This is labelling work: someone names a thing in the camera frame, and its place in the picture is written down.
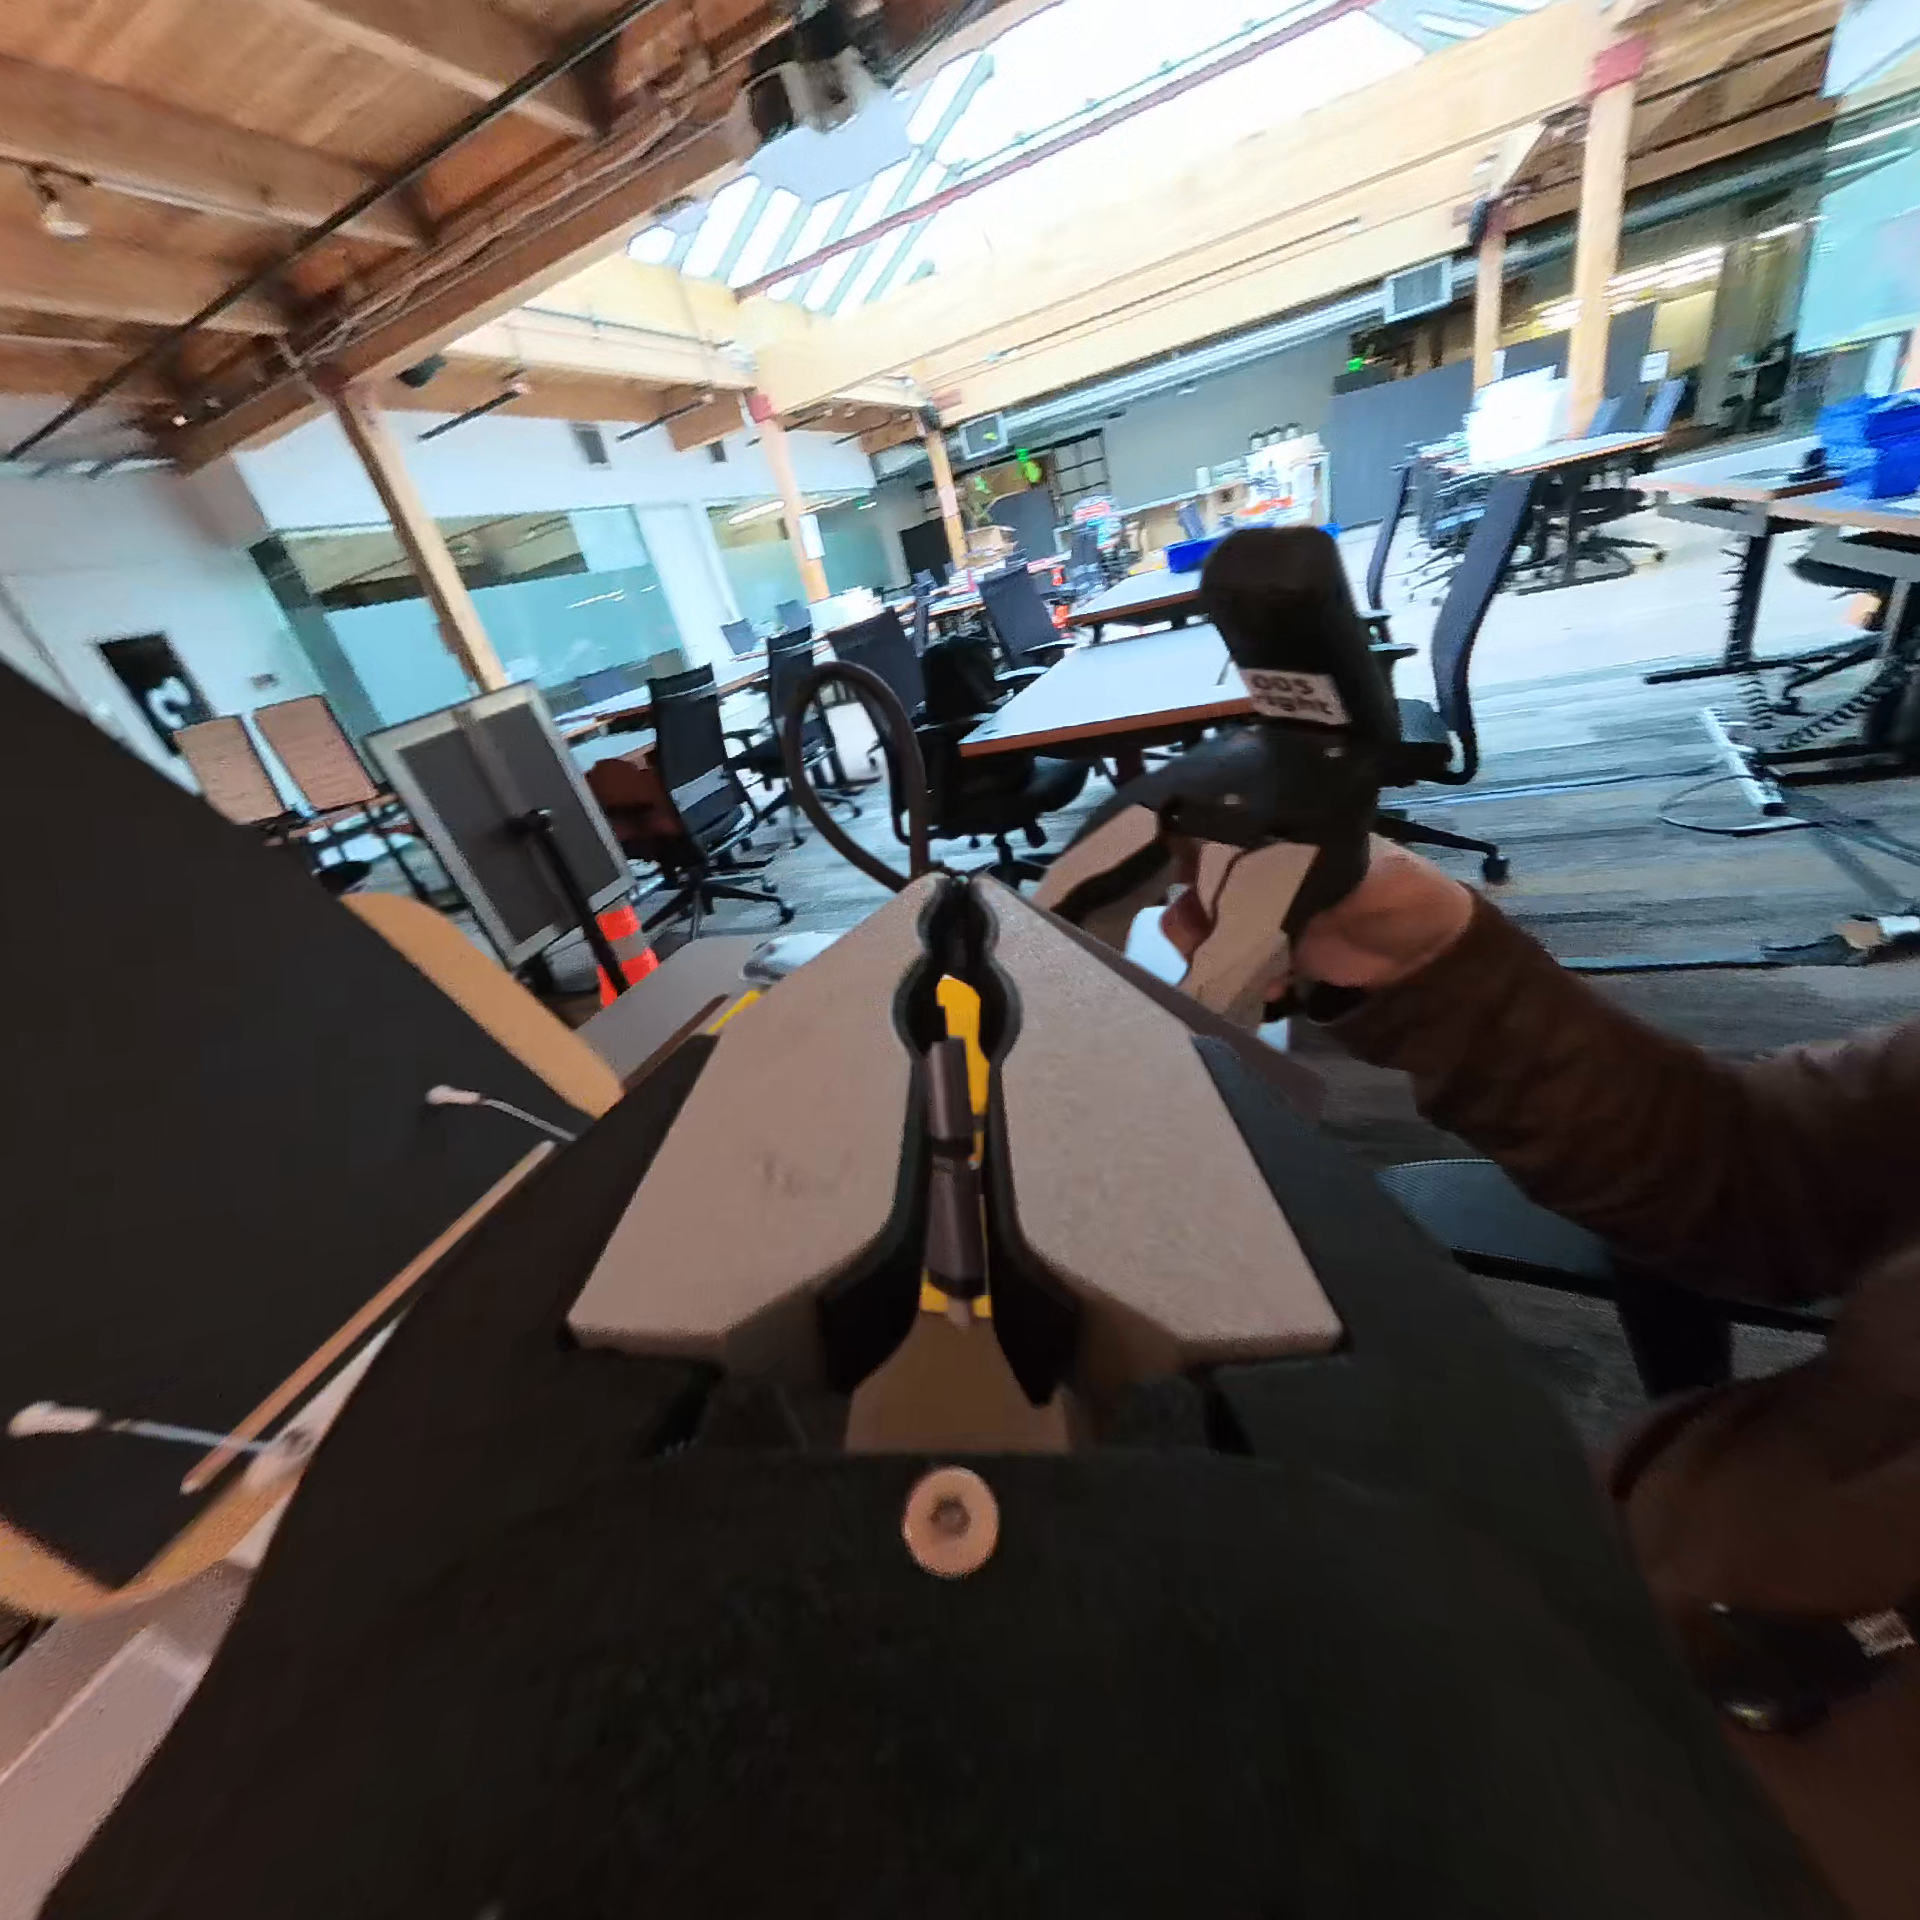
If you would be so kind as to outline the ceiling mounted black unit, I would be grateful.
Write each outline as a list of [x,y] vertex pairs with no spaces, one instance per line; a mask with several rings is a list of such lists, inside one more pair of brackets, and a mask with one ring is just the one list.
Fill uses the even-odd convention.
[[831,133],[895,82],[881,2],[782,4],[783,29],[752,62],[742,110],[759,145],[796,130]]

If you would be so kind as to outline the wood-edged office table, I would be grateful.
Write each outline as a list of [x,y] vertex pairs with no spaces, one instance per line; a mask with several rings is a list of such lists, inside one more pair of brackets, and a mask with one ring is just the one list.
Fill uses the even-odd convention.
[[1254,713],[1223,638],[1197,625],[1072,649],[957,750],[966,759],[1127,754]]
[[1111,627],[1150,628],[1171,625],[1179,628],[1196,618],[1199,585],[1197,567],[1140,572],[1069,605],[1065,625],[1093,635]]
[[1627,430],[1560,438],[1489,465],[1471,461],[1464,450],[1424,454],[1424,465],[1479,500],[1516,475],[1526,502],[1504,582],[1519,595],[1559,593],[1627,580],[1665,563],[1662,541],[1621,534],[1616,526],[1648,507],[1641,479],[1668,438],[1668,427]]
[[[1718,711],[1775,782],[1907,778],[1917,759],[1917,516],[1915,497],[1838,489],[1815,438],[1662,469],[1662,516],[1731,540],[1732,599],[1717,657],[1646,675],[1651,687],[1731,692]],[[1811,647],[1760,649],[1772,563],[1793,537],[1791,570],[1875,612]]]

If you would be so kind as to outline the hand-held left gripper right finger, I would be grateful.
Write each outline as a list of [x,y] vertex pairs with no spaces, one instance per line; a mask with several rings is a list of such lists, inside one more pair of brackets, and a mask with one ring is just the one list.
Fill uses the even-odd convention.
[[960,948],[992,1330],[1021,1394],[1332,1356],[1339,1315],[1204,1058],[1217,1022],[999,879],[960,882]]

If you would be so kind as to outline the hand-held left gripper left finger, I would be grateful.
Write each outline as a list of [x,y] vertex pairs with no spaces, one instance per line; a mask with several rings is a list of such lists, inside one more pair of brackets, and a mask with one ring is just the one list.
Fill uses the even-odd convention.
[[566,1311],[589,1350],[847,1394],[904,1342],[928,1235],[924,878],[710,1039]]

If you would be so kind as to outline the person's right forearm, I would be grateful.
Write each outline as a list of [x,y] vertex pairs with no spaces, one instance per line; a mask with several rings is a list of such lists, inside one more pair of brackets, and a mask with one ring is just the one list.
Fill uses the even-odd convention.
[[1752,1302],[1915,1305],[1915,1018],[1725,1062],[1641,1022],[1494,908],[1453,1037],[1371,1039],[1419,1113],[1543,1210]]

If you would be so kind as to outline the orange traffic cone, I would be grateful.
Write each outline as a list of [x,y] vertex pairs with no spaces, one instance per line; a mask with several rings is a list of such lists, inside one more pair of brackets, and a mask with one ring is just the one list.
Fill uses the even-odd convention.
[[637,988],[656,973],[660,962],[630,899],[598,909],[591,926],[589,948],[598,1004],[601,1007],[609,1007],[625,990]]

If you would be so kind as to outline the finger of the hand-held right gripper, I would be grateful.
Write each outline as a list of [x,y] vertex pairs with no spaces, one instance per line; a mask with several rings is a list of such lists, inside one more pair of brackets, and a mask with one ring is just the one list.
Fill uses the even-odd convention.
[[1032,885],[1031,905],[1091,940],[1124,940],[1140,914],[1172,901],[1188,850],[1160,818],[1091,822]]

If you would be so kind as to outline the black wall poster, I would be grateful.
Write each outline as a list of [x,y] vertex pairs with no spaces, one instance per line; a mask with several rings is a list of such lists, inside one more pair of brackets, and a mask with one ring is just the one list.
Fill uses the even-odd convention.
[[166,634],[117,635],[95,641],[93,649],[158,746],[171,761],[182,761],[181,733],[206,724],[214,711]]

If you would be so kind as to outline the person's left forearm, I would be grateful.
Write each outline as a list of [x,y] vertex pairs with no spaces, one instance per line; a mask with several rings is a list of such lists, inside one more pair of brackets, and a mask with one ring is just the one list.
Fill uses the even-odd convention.
[[1872,1617],[1917,1586],[1917,1332],[1891,1299],[1843,1308],[1822,1356],[1657,1409],[1601,1476],[1675,1625],[1711,1607]]

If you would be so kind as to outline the white power strip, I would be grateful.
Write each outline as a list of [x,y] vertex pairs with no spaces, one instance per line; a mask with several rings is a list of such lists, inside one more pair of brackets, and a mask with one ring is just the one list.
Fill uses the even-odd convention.
[[1736,789],[1751,822],[1735,828],[1735,835],[1789,833],[1804,825],[1789,810],[1784,791],[1766,773],[1760,751],[1743,742],[1736,727],[1713,706],[1701,706],[1696,719],[1711,746],[1718,765],[1717,782]]

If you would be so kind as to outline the group of black office chairs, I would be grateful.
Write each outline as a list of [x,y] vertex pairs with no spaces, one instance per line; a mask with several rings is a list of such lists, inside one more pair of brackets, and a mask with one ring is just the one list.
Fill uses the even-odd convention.
[[[1471,647],[1488,605],[1493,605],[1493,599],[1501,589],[1507,565],[1516,553],[1526,493],[1523,492],[1523,483],[1516,475],[1508,475],[1494,483],[1488,500],[1479,500],[1476,492],[1449,485],[1443,474],[1436,474],[1424,465],[1424,454],[1433,458],[1438,452],[1446,452],[1446,449],[1417,449],[1399,469],[1395,469],[1387,510],[1380,514],[1376,529],[1379,540],[1368,561],[1364,585],[1364,593],[1371,596],[1359,605],[1359,627],[1376,658],[1384,663],[1383,673],[1389,690],[1392,661],[1406,657],[1406,649],[1397,651],[1397,642],[1389,635],[1389,611],[1379,602],[1389,546],[1408,507],[1419,505],[1415,493],[1421,493],[1421,498],[1430,493],[1430,529],[1424,540],[1433,553],[1440,553],[1446,543],[1438,533],[1440,522],[1446,518],[1446,514],[1440,511],[1440,507],[1446,505],[1443,497],[1453,500],[1453,507],[1446,507],[1446,511],[1453,514],[1453,533],[1461,534],[1461,540],[1456,541],[1453,573],[1449,577],[1445,609],[1430,628],[1433,695],[1425,703],[1404,709],[1404,727],[1408,729],[1408,746],[1417,746],[1417,741],[1413,741],[1413,723],[1425,718],[1436,719],[1436,739],[1443,748],[1451,741],[1469,761],[1476,754],[1471,746],[1476,727],[1471,719]],[[1652,469],[1652,474],[1641,479],[1641,487],[1662,489],[1668,483],[1668,474],[1654,475]],[[1507,533],[1494,529],[1494,507],[1500,500],[1504,500],[1501,511],[1516,511],[1516,518],[1508,514],[1510,524],[1501,518]],[[1197,561],[1191,567],[1172,570],[1203,572],[1206,557],[1224,541],[1227,537],[1199,541],[1196,549]],[[1087,644],[1093,644],[1105,631],[1096,635],[1087,631],[1076,634],[1084,634]],[[680,686],[673,682],[667,686],[660,682],[656,686],[656,692],[660,692],[663,700],[656,700],[653,719],[663,723],[663,732],[653,748],[651,763],[656,771],[648,774],[659,793],[648,791],[648,802],[656,802],[656,813],[660,818],[659,837],[663,844],[664,821],[669,815],[673,833],[678,833],[678,839],[686,842],[686,850],[691,853],[696,844],[703,846],[696,830],[703,833],[715,822],[737,825],[745,830],[749,805],[745,801],[745,791],[737,787],[737,767],[733,757],[728,757],[728,742],[717,723],[717,706],[723,700],[720,686],[713,684],[710,675],[705,679],[699,675],[678,679],[686,684]]]

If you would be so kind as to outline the brown mesh chair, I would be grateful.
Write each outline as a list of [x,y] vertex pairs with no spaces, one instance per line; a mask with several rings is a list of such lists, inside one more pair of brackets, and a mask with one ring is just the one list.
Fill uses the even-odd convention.
[[230,825],[265,835],[299,828],[301,815],[281,795],[245,718],[217,716],[181,727],[173,748],[203,801]]
[[345,833],[369,833],[387,858],[398,858],[401,812],[356,750],[325,695],[259,706],[252,729],[294,789],[297,805],[255,830],[272,849],[299,853],[313,879],[334,899],[369,876],[369,863],[319,853]]

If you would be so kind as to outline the black board with wooden rim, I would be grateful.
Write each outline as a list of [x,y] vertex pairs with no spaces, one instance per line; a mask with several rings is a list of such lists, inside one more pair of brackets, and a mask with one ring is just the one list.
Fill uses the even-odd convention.
[[5,1612],[196,1578],[255,1458],[620,1101],[440,914],[355,908],[5,668]]

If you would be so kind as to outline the black wristwatch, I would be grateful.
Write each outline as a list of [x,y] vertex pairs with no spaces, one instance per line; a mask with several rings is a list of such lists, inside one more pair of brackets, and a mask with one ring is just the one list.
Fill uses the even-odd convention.
[[1856,1617],[1761,1617],[1711,1602],[1697,1675],[1711,1705],[1760,1737],[1796,1737],[1891,1684],[1917,1645],[1917,1597]]

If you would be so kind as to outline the person's right hand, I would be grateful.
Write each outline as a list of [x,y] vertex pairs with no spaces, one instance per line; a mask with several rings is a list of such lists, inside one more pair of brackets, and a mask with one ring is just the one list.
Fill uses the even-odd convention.
[[1376,839],[1351,891],[1279,934],[1279,969],[1253,988],[1253,1007],[1297,1007],[1371,1039],[1453,1037],[1500,923],[1485,897]]

